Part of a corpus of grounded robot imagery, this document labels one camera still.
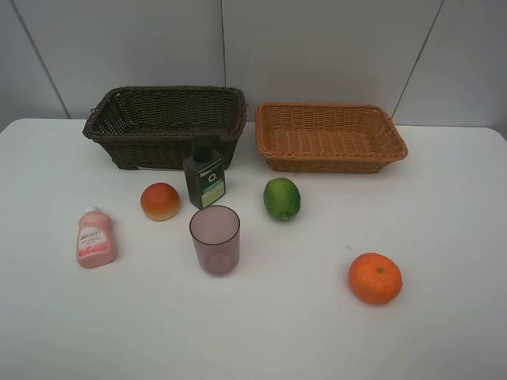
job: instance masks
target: bottle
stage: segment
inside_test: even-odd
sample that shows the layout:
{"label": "bottle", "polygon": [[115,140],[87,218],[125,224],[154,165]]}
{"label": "bottle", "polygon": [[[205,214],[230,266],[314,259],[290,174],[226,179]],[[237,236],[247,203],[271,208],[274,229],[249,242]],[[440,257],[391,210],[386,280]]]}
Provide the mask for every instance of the bottle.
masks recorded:
{"label": "bottle", "polygon": [[196,137],[193,140],[193,155],[183,161],[189,198],[201,209],[216,202],[225,194],[223,159],[212,148],[212,138]]}
{"label": "bottle", "polygon": [[116,257],[116,243],[112,238],[112,220],[98,207],[91,207],[79,219],[76,258],[84,268],[110,263]]}

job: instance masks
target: bottle label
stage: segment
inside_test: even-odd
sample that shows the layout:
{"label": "bottle label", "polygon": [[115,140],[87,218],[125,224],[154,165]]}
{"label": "bottle label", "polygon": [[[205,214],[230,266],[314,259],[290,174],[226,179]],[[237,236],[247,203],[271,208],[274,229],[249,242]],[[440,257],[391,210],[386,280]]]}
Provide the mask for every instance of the bottle label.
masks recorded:
{"label": "bottle label", "polygon": [[201,199],[203,207],[209,206],[225,194],[223,163],[221,159],[200,170],[198,175],[200,188],[202,189]]}
{"label": "bottle label", "polygon": [[78,256],[83,257],[91,253],[105,251],[109,247],[108,238],[98,228],[85,227],[78,239]]}

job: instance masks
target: green lime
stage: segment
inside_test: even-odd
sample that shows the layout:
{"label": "green lime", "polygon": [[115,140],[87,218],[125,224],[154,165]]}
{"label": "green lime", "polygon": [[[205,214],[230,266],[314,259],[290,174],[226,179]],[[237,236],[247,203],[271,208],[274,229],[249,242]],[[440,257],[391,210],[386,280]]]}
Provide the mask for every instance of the green lime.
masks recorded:
{"label": "green lime", "polygon": [[297,215],[301,208],[301,195],[288,178],[275,178],[264,189],[264,205],[274,219],[286,221]]}

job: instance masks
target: translucent cup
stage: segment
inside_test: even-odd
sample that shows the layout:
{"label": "translucent cup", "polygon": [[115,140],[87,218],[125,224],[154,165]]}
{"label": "translucent cup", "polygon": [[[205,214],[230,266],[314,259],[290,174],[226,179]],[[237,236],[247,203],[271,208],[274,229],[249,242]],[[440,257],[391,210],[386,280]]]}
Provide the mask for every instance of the translucent cup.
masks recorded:
{"label": "translucent cup", "polygon": [[209,206],[190,220],[190,234],[200,266],[223,276],[239,262],[239,217],[229,207]]}

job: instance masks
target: dark green bottle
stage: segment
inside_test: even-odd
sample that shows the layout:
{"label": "dark green bottle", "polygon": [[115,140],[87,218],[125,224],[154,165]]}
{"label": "dark green bottle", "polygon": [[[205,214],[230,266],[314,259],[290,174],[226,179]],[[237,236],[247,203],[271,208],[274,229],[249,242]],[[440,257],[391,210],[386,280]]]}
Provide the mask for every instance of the dark green bottle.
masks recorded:
{"label": "dark green bottle", "polygon": [[225,194],[223,159],[212,148],[212,142],[211,137],[196,137],[192,156],[183,161],[190,202],[199,209],[216,202]]}

